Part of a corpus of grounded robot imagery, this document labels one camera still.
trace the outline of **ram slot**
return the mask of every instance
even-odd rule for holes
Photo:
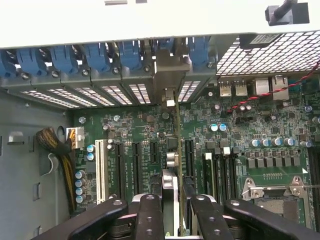
[[[109,197],[107,140],[95,140],[96,203]]]
[[[158,142],[155,140],[150,141],[150,161],[151,164],[159,163],[159,147]]]
[[[193,140],[184,141],[184,151],[185,151],[186,175],[194,177],[195,176],[195,150],[194,150]]]
[[[132,143],[132,161],[133,161],[133,183],[134,194],[143,193],[143,179],[142,179],[142,156],[141,156],[141,143]]]
[[[231,155],[228,159],[229,180],[230,180],[230,198],[237,198],[237,172],[236,172],[236,156]]]
[[[316,147],[308,148],[309,170],[312,185],[320,185],[320,153]],[[312,188],[315,229],[320,232],[320,188]]]
[[[222,186],[222,199],[220,204],[230,199],[229,181],[228,181],[228,158],[220,156],[220,173],[221,173],[221,186]]]
[[[115,144],[115,169],[118,182],[118,197],[126,199],[125,147],[123,143]]]
[[[215,158],[206,159],[206,155],[202,155],[203,182],[204,193],[213,196],[219,203],[219,172],[218,161]]]

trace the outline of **white connector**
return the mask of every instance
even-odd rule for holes
[[[75,149],[83,149],[85,147],[85,129],[83,127],[67,127],[66,137],[68,138],[69,132],[75,130]]]
[[[109,197],[107,140],[95,140],[96,204]]]

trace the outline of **white pci slot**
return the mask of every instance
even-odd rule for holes
[[[95,140],[96,204],[109,197],[107,140]]]

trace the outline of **white metal top panel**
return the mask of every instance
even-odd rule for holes
[[[320,60],[320,31],[285,33],[264,48],[244,50],[239,39],[217,64],[217,75],[309,71]]]
[[[320,30],[319,0],[303,1],[309,3],[309,24],[272,27],[265,9],[282,0],[128,2],[105,6],[103,0],[0,0],[0,48]]]

